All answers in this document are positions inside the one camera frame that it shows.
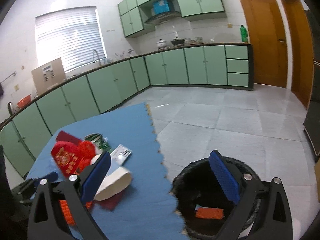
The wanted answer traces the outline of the white cooking pot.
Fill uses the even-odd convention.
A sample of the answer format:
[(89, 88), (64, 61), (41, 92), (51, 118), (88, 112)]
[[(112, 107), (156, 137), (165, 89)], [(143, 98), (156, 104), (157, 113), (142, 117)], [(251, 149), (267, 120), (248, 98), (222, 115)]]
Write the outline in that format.
[(157, 41), (157, 48), (158, 50), (163, 50), (163, 49), (168, 49), (168, 45), (166, 40), (160, 39), (159, 41)]

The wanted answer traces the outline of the range hood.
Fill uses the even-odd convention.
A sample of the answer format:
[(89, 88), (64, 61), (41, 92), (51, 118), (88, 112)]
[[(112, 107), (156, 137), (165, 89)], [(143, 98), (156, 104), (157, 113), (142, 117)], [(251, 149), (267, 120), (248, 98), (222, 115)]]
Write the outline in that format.
[(178, 11), (167, 11), (161, 14), (157, 14), (149, 18), (145, 21), (145, 24), (153, 24), (153, 25), (160, 25), (164, 22), (168, 22), (173, 18), (182, 17), (181, 13)]

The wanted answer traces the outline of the blue box above hood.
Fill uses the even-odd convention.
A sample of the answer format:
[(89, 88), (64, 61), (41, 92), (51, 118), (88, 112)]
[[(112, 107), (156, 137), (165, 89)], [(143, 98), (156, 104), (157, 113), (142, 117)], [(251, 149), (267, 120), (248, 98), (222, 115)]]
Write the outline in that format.
[(165, 12), (174, 11), (174, 6), (171, 0), (158, 0), (153, 2), (153, 10), (155, 15), (159, 15)]

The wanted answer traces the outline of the green lower kitchen cabinets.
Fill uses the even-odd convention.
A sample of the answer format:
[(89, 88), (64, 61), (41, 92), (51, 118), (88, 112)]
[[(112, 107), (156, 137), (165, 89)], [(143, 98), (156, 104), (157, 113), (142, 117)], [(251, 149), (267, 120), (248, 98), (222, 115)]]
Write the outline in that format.
[(156, 86), (253, 88), (253, 48), (222, 43), (167, 49), (102, 66), (31, 100), (1, 126), (1, 145), (26, 176), (52, 135)]

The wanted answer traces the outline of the green bottle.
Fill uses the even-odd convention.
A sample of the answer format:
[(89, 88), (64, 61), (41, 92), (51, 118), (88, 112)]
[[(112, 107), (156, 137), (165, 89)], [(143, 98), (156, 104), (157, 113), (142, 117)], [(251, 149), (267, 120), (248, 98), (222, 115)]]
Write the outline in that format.
[(240, 26), (240, 35), (242, 42), (248, 43), (248, 32), (244, 25)]

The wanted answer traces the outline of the orange plastic basin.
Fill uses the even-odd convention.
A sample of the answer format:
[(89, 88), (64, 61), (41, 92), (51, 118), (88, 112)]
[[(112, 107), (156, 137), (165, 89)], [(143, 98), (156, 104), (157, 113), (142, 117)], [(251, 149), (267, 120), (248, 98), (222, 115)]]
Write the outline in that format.
[(24, 98), (22, 98), (18, 103), (17, 103), (17, 107), (19, 109), (22, 109), (23, 107), (25, 107), (27, 104), (29, 104), (31, 102), (31, 95), (27, 95)]

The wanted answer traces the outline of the electric kettle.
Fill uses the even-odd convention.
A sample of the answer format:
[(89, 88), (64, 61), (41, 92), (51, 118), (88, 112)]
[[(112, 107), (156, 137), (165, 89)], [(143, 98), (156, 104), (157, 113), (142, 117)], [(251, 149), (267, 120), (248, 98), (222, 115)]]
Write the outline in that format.
[(8, 112), (9, 112), (10, 116), (15, 114), (15, 107), (12, 102), (8, 102), (7, 108), (8, 108)]

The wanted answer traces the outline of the black oven cabinet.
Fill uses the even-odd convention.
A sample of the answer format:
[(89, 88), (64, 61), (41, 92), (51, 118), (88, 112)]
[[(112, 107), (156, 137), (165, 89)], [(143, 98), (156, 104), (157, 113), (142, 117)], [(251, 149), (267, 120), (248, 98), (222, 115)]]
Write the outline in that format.
[(315, 162), (317, 162), (319, 160), (319, 23), (311, 10), (307, 10), (305, 13), (312, 34), (313, 82), (303, 126), (312, 146)]

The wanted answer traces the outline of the dark red card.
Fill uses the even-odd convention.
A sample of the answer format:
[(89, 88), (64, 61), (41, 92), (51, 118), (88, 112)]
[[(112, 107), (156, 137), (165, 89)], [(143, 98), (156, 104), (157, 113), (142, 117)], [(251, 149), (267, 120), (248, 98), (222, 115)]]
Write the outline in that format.
[(56, 137), (56, 141), (64, 141), (64, 142), (71, 142), (75, 145), (79, 145), (82, 140), (69, 134), (66, 133), (65, 131), (60, 131)]

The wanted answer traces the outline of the black trash bin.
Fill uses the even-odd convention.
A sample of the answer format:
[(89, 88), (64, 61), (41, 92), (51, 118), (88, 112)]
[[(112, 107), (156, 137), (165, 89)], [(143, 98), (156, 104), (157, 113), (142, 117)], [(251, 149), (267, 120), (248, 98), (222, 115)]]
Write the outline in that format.
[[(186, 166), (174, 178), (171, 192), (177, 198), (177, 210), (185, 220), (185, 229), (194, 239), (213, 239), (235, 207), (225, 196), (208, 158)], [(222, 209), (223, 218), (197, 218), (197, 206)]]

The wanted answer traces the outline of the cardboard box with appliance picture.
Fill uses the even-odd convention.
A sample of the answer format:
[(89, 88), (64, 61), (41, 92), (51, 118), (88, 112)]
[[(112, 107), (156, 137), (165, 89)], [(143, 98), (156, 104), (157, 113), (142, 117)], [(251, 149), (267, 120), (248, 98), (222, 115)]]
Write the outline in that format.
[(35, 68), (31, 74), (38, 95), (61, 84), (66, 79), (61, 58)]

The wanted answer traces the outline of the black wok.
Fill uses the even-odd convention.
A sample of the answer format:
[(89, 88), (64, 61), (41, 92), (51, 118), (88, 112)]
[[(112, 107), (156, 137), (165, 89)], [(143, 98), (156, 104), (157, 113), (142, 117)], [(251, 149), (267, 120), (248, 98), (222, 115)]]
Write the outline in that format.
[(174, 46), (174, 47), (182, 47), (185, 45), (185, 39), (182, 39), (182, 38), (174, 38), (173, 40), (171, 40), (171, 44)]

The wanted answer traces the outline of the green upper kitchen cabinets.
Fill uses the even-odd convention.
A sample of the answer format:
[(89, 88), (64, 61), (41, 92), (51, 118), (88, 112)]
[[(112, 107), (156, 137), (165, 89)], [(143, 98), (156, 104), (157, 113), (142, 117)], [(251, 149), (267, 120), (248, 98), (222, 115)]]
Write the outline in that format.
[(139, 37), (175, 18), (198, 21), (226, 17), (222, 0), (123, 0), (118, 11), (125, 37)]

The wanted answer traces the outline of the orange foam net sleeve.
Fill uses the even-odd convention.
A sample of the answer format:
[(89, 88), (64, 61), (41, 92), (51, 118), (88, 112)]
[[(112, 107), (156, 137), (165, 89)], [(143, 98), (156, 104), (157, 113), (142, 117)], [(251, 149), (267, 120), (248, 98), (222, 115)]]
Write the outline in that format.
[(75, 221), (74, 221), (73, 216), (71, 214), (71, 211), (68, 207), (67, 201), (66, 200), (59, 200), (59, 202), (60, 202), (60, 207), (61, 207), (63, 216), (64, 216), (67, 224), (70, 226), (75, 226)]

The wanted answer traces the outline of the blue white paper cup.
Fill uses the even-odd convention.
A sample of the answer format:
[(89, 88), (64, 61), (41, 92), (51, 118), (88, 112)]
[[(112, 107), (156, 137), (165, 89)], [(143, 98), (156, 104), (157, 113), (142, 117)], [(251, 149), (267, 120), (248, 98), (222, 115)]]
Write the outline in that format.
[(111, 166), (97, 190), (94, 200), (103, 201), (126, 189), (132, 181), (132, 173), (113, 158)]

